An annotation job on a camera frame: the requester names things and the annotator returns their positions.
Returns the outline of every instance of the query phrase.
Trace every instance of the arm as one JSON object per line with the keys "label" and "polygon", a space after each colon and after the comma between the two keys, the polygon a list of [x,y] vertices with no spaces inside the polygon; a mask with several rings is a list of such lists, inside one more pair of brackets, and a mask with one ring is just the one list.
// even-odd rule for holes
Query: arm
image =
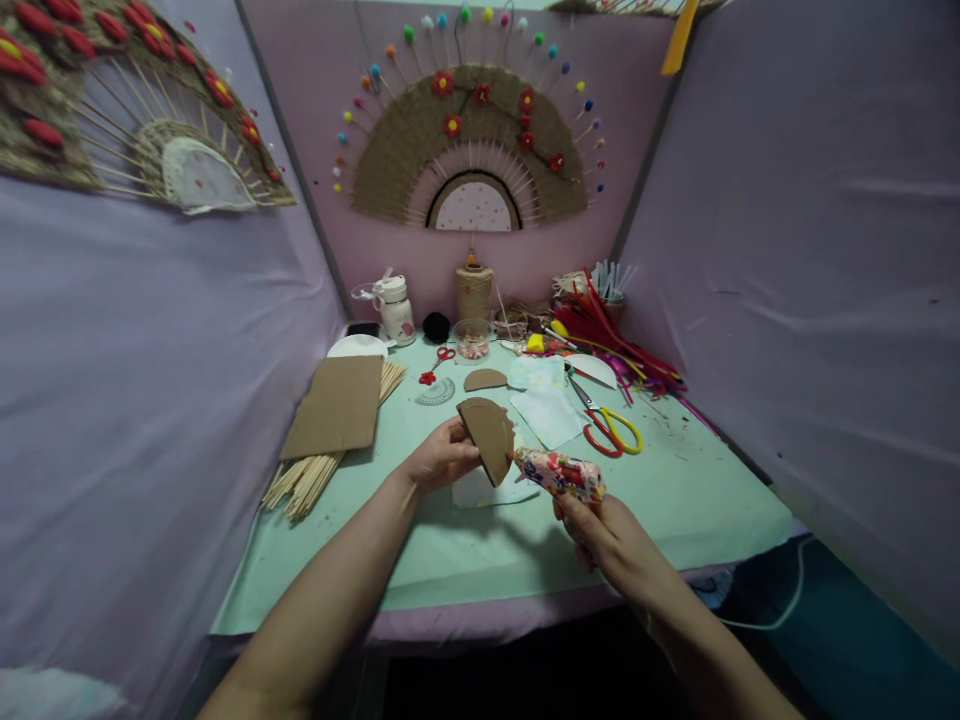
{"label": "arm", "polygon": [[200,720],[307,718],[377,609],[420,498],[480,464],[459,418],[438,427],[300,572]]}
{"label": "arm", "polygon": [[593,512],[570,495],[554,504],[558,520],[633,606],[649,613],[651,636],[670,659],[702,718],[801,718],[793,706],[673,569],[633,516],[612,495]]}

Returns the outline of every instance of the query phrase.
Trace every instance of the table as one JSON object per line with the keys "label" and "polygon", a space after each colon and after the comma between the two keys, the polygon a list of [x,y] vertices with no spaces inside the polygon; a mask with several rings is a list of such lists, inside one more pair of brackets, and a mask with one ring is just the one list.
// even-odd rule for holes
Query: table
{"label": "table", "polygon": [[[437,376],[450,377],[456,393],[449,402],[428,407],[414,398],[424,389],[418,380],[433,365],[436,346],[421,337],[391,350],[390,361],[406,365],[408,373],[380,409],[374,446],[347,454],[299,525],[291,527],[279,510],[258,514],[211,632],[255,631],[317,550],[434,427],[456,415],[456,404],[467,397],[488,397],[507,408],[523,437],[536,442],[509,402],[516,391],[495,388],[468,395],[463,390],[473,370],[492,367],[506,374],[514,357],[494,345],[482,365],[443,363]],[[744,560],[786,539],[789,510],[682,405],[664,398],[654,403],[657,412],[637,398],[627,407],[620,392],[586,378],[578,382],[598,403],[637,426],[644,449],[608,458],[579,436],[559,451],[597,463],[609,491],[636,513],[675,567]],[[565,392],[579,409],[573,389]],[[422,503],[369,639],[509,639],[531,626],[583,614],[585,607],[615,602],[603,583],[599,573],[587,574],[577,563],[546,492],[515,505],[454,510],[447,489]]]}

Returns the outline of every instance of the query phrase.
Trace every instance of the white bottle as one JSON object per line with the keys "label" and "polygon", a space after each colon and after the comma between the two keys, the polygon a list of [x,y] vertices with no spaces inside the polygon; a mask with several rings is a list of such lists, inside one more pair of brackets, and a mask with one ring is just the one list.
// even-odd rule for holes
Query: white bottle
{"label": "white bottle", "polygon": [[374,284],[373,291],[376,294],[373,307],[380,311],[387,337],[396,340],[398,347],[416,340],[413,308],[407,300],[407,279],[403,275],[385,276]]}

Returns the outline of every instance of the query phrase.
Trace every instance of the hand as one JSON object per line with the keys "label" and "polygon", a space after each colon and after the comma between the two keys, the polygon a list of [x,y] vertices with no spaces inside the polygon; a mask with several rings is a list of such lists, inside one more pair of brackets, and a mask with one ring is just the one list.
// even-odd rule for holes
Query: hand
{"label": "hand", "polygon": [[450,418],[427,436],[410,457],[400,463],[403,474],[417,490],[431,493],[450,485],[480,467],[480,451],[467,436],[463,421]]}
{"label": "hand", "polygon": [[613,495],[604,495],[602,503],[585,505],[564,493],[553,501],[553,514],[563,520],[587,569],[593,572],[593,566],[598,566],[630,602],[665,610],[686,588],[637,518]]}

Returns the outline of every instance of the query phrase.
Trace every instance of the black yarn ball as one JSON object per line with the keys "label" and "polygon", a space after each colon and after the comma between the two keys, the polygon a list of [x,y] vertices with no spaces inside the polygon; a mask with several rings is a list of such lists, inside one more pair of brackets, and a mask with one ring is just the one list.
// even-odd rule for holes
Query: black yarn ball
{"label": "black yarn ball", "polygon": [[430,342],[443,345],[450,337],[450,321],[440,313],[430,313],[423,319],[423,334]]}

